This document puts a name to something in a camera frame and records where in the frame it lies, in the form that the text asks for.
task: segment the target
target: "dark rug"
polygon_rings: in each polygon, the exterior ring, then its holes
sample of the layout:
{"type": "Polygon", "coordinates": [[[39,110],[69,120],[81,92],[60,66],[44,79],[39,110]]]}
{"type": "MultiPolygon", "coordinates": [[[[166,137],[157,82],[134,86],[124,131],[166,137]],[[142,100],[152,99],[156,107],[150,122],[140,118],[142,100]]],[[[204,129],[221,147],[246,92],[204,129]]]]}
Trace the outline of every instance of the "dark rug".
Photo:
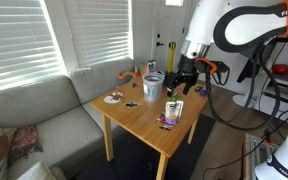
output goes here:
{"type": "MultiPolygon", "coordinates": [[[[165,179],[190,179],[215,121],[200,115],[192,143],[185,136],[178,149],[169,159],[165,179]]],[[[105,147],[79,174],[77,180],[150,180],[156,178],[160,154],[130,133],[125,133],[113,142],[114,159],[107,162],[105,147]]]]}

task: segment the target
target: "door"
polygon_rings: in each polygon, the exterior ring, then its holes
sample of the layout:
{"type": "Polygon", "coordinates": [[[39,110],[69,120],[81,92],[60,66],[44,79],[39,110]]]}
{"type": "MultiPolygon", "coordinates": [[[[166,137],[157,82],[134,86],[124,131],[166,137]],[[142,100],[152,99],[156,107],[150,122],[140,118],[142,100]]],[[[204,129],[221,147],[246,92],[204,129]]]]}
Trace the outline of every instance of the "door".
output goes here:
{"type": "Polygon", "coordinates": [[[185,18],[187,14],[189,0],[183,0],[182,6],[165,5],[166,0],[155,1],[155,59],[156,69],[165,72],[169,60],[169,43],[175,42],[176,48],[173,59],[173,72],[177,71],[177,63],[181,56],[181,48],[185,38],[185,18]]]}

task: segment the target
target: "snack package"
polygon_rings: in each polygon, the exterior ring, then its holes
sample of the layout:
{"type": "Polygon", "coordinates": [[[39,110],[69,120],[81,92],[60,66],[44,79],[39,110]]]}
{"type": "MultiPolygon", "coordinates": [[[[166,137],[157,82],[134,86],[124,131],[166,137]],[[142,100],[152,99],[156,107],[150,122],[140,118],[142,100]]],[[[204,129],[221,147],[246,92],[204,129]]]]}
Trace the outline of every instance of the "snack package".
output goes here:
{"type": "Polygon", "coordinates": [[[155,60],[149,60],[147,62],[147,73],[150,72],[155,72],[155,65],[156,65],[156,61],[155,60]]]}
{"type": "Polygon", "coordinates": [[[184,102],[166,102],[165,105],[165,122],[168,124],[176,124],[180,118],[184,102]]]}

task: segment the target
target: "black cable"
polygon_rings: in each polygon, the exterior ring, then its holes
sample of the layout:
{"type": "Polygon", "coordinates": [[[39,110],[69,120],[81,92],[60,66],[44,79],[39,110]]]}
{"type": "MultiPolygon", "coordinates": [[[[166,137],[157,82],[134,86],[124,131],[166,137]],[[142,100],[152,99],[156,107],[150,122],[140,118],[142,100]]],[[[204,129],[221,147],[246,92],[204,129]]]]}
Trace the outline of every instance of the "black cable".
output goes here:
{"type": "MultiPolygon", "coordinates": [[[[272,64],[272,67],[273,67],[273,65],[275,64],[275,62],[277,61],[277,58],[280,56],[280,54],[281,54],[282,50],[284,49],[285,45],[286,45],[286,42],[284,42],[282,48],[280,49],[280,51],[278,52],[276,58],[274,59],[273,64],[272,64]]],[[[264,82],[264,84],[263,84],[263,86],[262,86],[261,95],[260,95],[259,100],[258,100],[258,101],[259,101],[259,102],[258,102],[258,110],[259,110],[259,111],[261,111],[261,98],[262,98],[263,91],[264,91],[265,84],[266,84],[267,80],[268,80],[268,77],[266,77],[266,79],[265,79],[265,82],[264,82]]]]}
{"type": "Polygon", "coordinates": [[[231,72],[231,71],[230,71],[230,69],[228,68],[228,70],[227,70],[227,75],[226,75],[226,79],[225,79],[224,83],[222,83],[222,81],[220,80],[220,78],[217,80],[217,79],[215,78],[214,73],[212,74],[212,77],[213,77],[213,79],[214,79],[214,81],[215,81],[216,84],[221,85],[221,86],[224,86],[224,85],[227,83],[228,78],[230,77],[230,72],[231,72]]]}
{"type": "Polygon", "coordinates": [[[281,113],[281,114],[278,116],[278,118],[276,119],[276,122],[275,122],[275,128],[279,126],[279,125],[277,125],[277,124],[278,124],[278,120],[280,120],[281,117],[282,117],[285,113],[288,113],[288,110],[284,111],[283,113],[281,113]]]}
{"type": "MultiPolygon", "coordinates": [[[[272,135],[273,133],[275,133],[275,131],[276,131],[277,129],[279,129],[281,126],[283,126],[287,121],[288,121],[288,117],[287,117],[286,120],[283,121],[277,128],[275,128],[275,129],[270,133],[270,135],[272,135]]],[[[235,161],[232,161],[232,162],[230,162],[230,163],[224,164],[224,165],[222,165],[222,166],[214,167],[214,168],[206,168],[206,169],[204,170],[204,172],[203,172],[203,180],[204,180],[204,177],[205,177],[205,173],[206,173],[207,171],[215,170],[215,169],[220,169],[220,168],[222,168],[222,167],[226,167],[226,166],[232,165],[232,164],[234,164],[234,163],[242,160],[243,158],[245,158],[246,156],[248,156],[248,155],[250,155],[252,152],[254,152],[258,147],[260,147],[260,145],[261,145],[265,140],[266,140],[266,139],[264,138],[264,139],[263,139],[261,142],[259,142],[259,144],[258,144],[257,146],[255,146],[250,152],[244,154],[242,157],[236,159],[235,161]]]]}
{"type": "Polygon", "coordinates": [[[205,78],[206,78],[205,83],[206,83],[206,89],[208,91],[208,102],[209,102],[209,105],[210,105],[210,108],[211,108],[213,116],[214,115],[216,116],[215,120],[219,119],[222,122],[231,123],[233,121],[238,120],[240,118],[240,116],[242,116],[244,114],[244,112],[248,109],[248,105],[250,104],[250,102],[252,100],[252,96],[253,96],[253,92],[254,92],[254,86],[255,86],[256,60],[258,59],[258,56],[261,56],[261,54],[264,51],[264,49],[265,49],[265,47],[262,47],[262,50],[260,51],[259,55],[257,55],[254,58],[255,62],[253,62],[253,67],[252,67],[252,78],[251,78],[250,94],[249,94],[249,96],[248,96],[248,98],[246,100],[246,103],[245,103],[244,107],[242,108],[242,110],[234,118],[232,118],[230,120],[227,120],[227,121],[222,120],[222,118],[220,118],[219,115],[214,110],[213,103],[212,103],[212,87],[211,87],[211,79],[210,79],[210,72],[209,72],[209,68],[210,67],[206,67],[206,68],[208,68],[206,70],[206,73],[205,73],[205,78]]]}
{"type": "MultiPolygon", "coordinates": [[[[275,62],[277,61],[278,57],[280,56],[280,54],[281,54],[282,50],[284,49],[285,45],[286,45],[286,42],[284,42],[282,48],[280,49],[280,51],[278,52],[276,58],[274,59],[274,61],[273,61],[273,63],[272,63],[272,67],[273,67],[273,65],[275,64],[275,62]]],[[[265,88],[265,85],[266,85],[266,83],[267,83],[267,80],[268,80],[268,77],[266,77],[266,79],[265,79],[265,82],[264,82],[264,84],[263,84],[263,86],[262,86],[262,89],[261,89],[261,95],[260,95],[260,97],[259,97],[259,99],[258,99],[258,110],[259,110],[259,111],[261,111],[261,99],[262,99],[262,95],[263,95],[264,88],[265,88]]],[[[282,135],[282,133],[281,133],[279,130],[277,130],[277,133],[278,133],[278,135],[281,136],[282,139],[285,139],[285,137],[282,135]]]]}
{"type": "MultiPolygon", "coordinates": [[[[232,125],[230,124],[230,122],[233,122],[237,119],[237,117],[239,117],[241,115],[241,113],[243,113],[245,110],[245,106],[243,107],[242,111],[240,111],[240,113],[234,117],[233,119],[229,120],[229,121],[225,121],[223,120],[218,114],[217,112],[215,111],[214,109],[214,106],[213,106],[213,103],[212,103],[212,88],[211,88],[211,83],[210,83],[210,73],[209,73],[209,69],[210,67],[208,67],[208,70],[206,71],[206,88],[208,90],[208,102],[210,104],[210,109],[211,109],[211,112],[212,112],[212,115],[214,117],[214,119],[222,124],[225,124],[233,129],[237,129],[237,130],[241,130],[241,131],[252,131],[252,130],[257,130],[257,129],[260,129],[260,128],[263,128],[265,126],[267,126],[268,124],[270,124],[272,122],[272,120],[275,118],[275,115],[277,114],[278,112],[278,109],[279,109],[279,106],[280,106],[280,92],[279,92],[279,88],[278,88],[278,85],[277,85],[277,82],[275,80],[275,78],[273,77],[273,75],[270,73],[270,71],[267,69],[267,67],[265,66],[264,62],[263,62],[263,58],[262,58],[262,54],[263,54],[263,51],[266,47],[267,43],[263,44],[261,47],[260,47],[260,50],[259,50],[259,60],[260,60],[260,64],[263,68],[263,70],[266,72],[266,74],[268,75],[268,77],[271,79],[271,82],[273,83],[273,87],[274,87],[274,90],[275,90],[275,95],[276,95],[276,100],[275,100],[275,106],[274,106],[274,109],[273,109],[273,112],[270,116],[270,118],[268,120],[266,120],[264,123],[258,125],[258,126],[255,126],[255,127],[251,127],[251,128],[243,128],[243,127],[238,127],[238,126],[235,126],[235,125],[232,125]]],[[[253,95],[253,91],[254,91],[254,81],[255,81],[255,77],[254,77],[254,73],[255,73],[255,70],[256,70],[256,62],[253,62],[253,73],[252,73],[252,83],[251,83],[251,90],[250,90],[250,94],[249,94],[249,97],[248,97],[248,100],[246,102],[246,105],[248,106],[251,98],[252,98],[252,95],[253,95]]]]}

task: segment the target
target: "table top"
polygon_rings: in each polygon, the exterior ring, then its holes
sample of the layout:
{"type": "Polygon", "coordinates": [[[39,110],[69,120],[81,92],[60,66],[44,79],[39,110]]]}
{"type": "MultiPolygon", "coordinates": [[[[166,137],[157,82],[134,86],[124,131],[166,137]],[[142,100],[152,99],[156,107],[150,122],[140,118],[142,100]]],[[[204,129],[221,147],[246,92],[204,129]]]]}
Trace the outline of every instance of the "table top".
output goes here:
{"type": "Polygon", "coordinates": [[[90,105],[102,114],[119,124],[125,130],[154,148],[166,157],[171,157],[201,110],[207,102],[206,96],[201,96],[192,87],[187,95],[182,93],[184,83],[174,92],[180,96],[178,100],[184,101],[180,121],[170,131],[160,129],[162,124],[156,118],[164,112],[167,102],[167,89],[163,87],[161,98],[157,103],[148,103],[144,99],[142,78],[134,79],[90,102],[90,105]],[[119,103],[109,104],[104,98],[113,92],[122,91],[123,99],[119,103]],[[125,103],[136,102],[138,107],[128,108],[125,103]]]}

